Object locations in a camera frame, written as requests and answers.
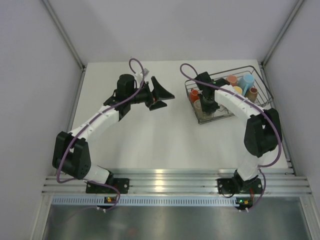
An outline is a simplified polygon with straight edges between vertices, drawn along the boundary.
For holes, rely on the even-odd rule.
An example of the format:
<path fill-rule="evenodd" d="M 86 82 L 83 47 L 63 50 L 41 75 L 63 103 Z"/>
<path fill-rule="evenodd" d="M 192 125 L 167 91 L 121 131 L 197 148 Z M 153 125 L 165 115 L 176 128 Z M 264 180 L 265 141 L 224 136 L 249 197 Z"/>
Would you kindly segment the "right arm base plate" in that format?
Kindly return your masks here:
<path fill-rule="evenodd" d="M 232 197 L 234 195 L 261 194 L 263 183 L 260 178 L 249 181 L 238 181 L 234 177 L 218 178 L 217 188 L 220 195 Z"/>

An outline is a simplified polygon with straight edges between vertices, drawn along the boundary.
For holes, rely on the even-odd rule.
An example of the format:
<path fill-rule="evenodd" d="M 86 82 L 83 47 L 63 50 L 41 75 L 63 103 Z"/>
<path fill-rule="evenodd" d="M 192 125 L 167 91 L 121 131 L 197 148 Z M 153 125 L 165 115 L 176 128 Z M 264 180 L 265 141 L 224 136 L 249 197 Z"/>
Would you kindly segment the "grey wire dish rack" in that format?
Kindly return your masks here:
<path fill-rule="evenodd" d="M 266 83 L 264 82 L 260 72 L 252 65 L 246 65 L 241 66 L 237 68 L 232 68 L 220 72 L 211 73 L 210 77 L 213 81 L 216 81 L 218 79 L 224 78 L 226 79 L 229 75 L 237 76 L 238 79 L 240 79 L 243 75 L 251 74 L 254 76 L 255 81 L 253 87 L 258 90 L 258 95 L 255 100 L 255 104 L 265 108 L 270 107 L 271 102 L 273 101 L 274 97 L 272 96 L 269 88 L 267 87 Z M 198 88 L 197 84 L 192 80 L 186 80 L 184 83 L 185 91 L 187 94 L 187 97 L 190 101 L 190 92 L 192 89 L 195 89 L 198 91 L 198 93 L 201 93 L 200 89 Z M 211 119 L 203 119 L 203 111 L 198 111 L 194 107 L 194 103 L 190 101 L 190 104 L 193 108 L 193 111 L 195 113 L 195 116 L 197 118 L 198 123 L 205 124 L 225 118 L 232 117 L 234 114 L 229 111 L 227 108 L 225 108 L 223 105 L 219 105 L 219 108 L 215 111 L 214 117 Z"/>

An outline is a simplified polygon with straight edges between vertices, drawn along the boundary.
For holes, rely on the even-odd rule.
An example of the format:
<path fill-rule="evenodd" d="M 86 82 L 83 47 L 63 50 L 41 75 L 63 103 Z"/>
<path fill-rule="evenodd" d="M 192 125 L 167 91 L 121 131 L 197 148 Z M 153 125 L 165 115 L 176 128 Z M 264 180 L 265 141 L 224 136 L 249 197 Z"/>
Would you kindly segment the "dark brown mug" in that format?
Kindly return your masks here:
<path fill-rule="evenodd" d="M 245 97 L 252 103 L 255 103 L 257 96 L 258 96 L 258 89 L 255 87 L 251 87 L 249 90 L 247 90 L 245 94 Z"/>

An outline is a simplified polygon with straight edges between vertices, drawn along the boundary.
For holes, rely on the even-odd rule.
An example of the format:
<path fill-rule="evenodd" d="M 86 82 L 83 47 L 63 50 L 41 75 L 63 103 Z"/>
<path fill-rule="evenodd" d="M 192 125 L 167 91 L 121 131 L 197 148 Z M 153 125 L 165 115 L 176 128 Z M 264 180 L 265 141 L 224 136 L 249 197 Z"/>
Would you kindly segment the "pink ceramic mug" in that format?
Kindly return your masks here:
<path fill-rule="evenodd" d="M 238 78 L 235 75 L 229 75 L 226 80 L 229 82 L 230 85 L 237 86 L 238 85 Z"/>

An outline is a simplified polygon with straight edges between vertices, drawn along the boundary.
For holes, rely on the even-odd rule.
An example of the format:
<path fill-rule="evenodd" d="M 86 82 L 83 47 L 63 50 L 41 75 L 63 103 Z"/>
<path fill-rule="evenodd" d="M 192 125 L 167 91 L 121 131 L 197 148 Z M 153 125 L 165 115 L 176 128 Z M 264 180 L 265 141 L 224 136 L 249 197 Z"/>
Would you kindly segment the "yellow ceramic mug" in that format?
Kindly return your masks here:
<path fill-rule="evenodd" d="M 233 86 L 233 89 L 234 89 L 238 94 L 240 94 L 240 95 L 243 94 L 243 90 L 242 90 L 241 87 L 239 87 L 239 86 Z"/>

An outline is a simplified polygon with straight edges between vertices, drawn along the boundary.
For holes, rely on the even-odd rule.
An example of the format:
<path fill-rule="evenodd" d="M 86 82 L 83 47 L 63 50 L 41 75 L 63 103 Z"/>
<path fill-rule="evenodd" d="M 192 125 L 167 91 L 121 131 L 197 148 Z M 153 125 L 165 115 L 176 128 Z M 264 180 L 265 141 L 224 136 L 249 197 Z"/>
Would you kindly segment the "fluted beige small cup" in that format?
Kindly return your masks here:
<path fill-rule="evenodd" d="M 197 111 L 202 111 L 201 101 L 199 99 L 193 103 L 193 106 Z"/>

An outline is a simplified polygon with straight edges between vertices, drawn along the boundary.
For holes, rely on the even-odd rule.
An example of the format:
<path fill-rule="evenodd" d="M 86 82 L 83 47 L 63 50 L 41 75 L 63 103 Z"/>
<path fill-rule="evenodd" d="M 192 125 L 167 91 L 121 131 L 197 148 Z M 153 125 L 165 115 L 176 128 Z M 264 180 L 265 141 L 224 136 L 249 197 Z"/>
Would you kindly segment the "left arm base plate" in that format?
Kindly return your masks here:
<path fill-rule="evenodd" d="M 130 187 L 129 178 L 113 178 L 108 182 L 110 186 L 117 189 L 120 194 L 127 194 Z M 87 183 L 85 193 L 86 194 L 115 194 L 116 191 L 113 188 L 109 188 L 95 183 Z"/>

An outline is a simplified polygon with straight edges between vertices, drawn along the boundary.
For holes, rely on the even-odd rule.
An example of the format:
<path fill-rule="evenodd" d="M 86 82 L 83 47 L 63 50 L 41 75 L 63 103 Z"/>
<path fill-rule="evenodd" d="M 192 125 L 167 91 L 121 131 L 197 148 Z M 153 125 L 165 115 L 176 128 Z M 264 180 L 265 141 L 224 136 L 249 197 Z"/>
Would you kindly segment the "grey-brown stoneware cup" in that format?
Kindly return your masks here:
<path fill-rule="evenodd" d="M 214 117 L 214 113 L 210 113 L 210 114 L 203 113 L 202 115 L 202 118 L 205 120 L 212 119 L 213 117 Z"/>

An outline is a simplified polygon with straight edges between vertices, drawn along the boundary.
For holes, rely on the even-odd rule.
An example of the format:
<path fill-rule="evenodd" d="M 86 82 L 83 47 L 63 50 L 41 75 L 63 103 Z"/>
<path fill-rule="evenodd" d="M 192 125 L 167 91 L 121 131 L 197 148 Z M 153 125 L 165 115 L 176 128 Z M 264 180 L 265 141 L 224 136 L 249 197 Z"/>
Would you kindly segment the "small orange cup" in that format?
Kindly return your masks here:
<path fill-rule="evenodd" d="M 192 103 L 199 100 L 200 99 L 199 92 L 196 89 L 192 89 L 189 94 L 189 99 Z"/>

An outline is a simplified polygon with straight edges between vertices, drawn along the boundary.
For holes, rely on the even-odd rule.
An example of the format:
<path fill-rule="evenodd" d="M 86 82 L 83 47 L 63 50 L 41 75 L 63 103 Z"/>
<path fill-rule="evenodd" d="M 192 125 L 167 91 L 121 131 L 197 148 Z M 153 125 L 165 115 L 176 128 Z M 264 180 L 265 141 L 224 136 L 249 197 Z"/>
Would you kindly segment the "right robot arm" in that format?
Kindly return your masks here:
<path fill-rule="evenodd" d="M 243 142 L 247 154 L 232 177 L 235 190 L 245 193 L 258 178 L 259 168 L 274 165 L 281 156 L 279 113 L 274 108 L 264 109 L 254 104 L 224 78 L 213 81 L 208 72 L 198 74 L 195 82 L 203 113 L 213 115 L 222 105 L 245 124 Z"/>

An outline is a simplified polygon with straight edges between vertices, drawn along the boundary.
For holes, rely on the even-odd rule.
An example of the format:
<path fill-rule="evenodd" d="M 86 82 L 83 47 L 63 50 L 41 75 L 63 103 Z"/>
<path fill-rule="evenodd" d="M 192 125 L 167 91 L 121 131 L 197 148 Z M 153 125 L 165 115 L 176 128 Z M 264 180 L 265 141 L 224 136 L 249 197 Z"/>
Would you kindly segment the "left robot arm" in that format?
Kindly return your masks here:
<path fill-rule="evenodd" d="M 137 87 L 137 80 L 141 80 L 141 87 Z M 53 167 L 74 179 L 96 182 L 99 190 L 109 193 L 114 188 L 112 173 L 92 163 L 89 144 L 119 122 L 130 111 L 131 105 L 144 103 L 152 111 L 166 107 L 165 101 L 175 98 L 154 76 L 151 77 L 153 89 L 142 80 L 141 73 L 120 75 L 113 95 L 93 117 L 70 132 L 60 132 L 55 140 Z"/>

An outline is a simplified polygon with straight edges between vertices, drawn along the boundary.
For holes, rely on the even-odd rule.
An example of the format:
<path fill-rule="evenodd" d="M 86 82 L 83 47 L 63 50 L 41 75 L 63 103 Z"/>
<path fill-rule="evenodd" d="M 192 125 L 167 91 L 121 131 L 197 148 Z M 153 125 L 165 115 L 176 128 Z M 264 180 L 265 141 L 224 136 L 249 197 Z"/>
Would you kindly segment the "light blue ceramic mug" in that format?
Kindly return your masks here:
<path fill-rule="evenodd" d="M 255 78 L 252 74 L 243 75 L 237 83 L 237 86 L 242 89 L 242 95 L 245 96 L 247 92 L 254 86 Z"/>

